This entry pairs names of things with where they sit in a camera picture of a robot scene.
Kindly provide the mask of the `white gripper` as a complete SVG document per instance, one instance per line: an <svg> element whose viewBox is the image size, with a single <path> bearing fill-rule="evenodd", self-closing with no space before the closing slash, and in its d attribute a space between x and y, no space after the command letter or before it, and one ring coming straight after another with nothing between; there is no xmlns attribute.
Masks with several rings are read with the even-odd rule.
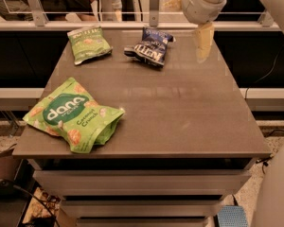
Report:
<svg viewBox="0 0 284 227"><path fill-rule="evenodd" d="M183 11L187 20L199 25L194 31L196 58L198 63L209 57L215 28L212 23L222 10L222 0L168 0L163 9L166 11Z"/></svg>

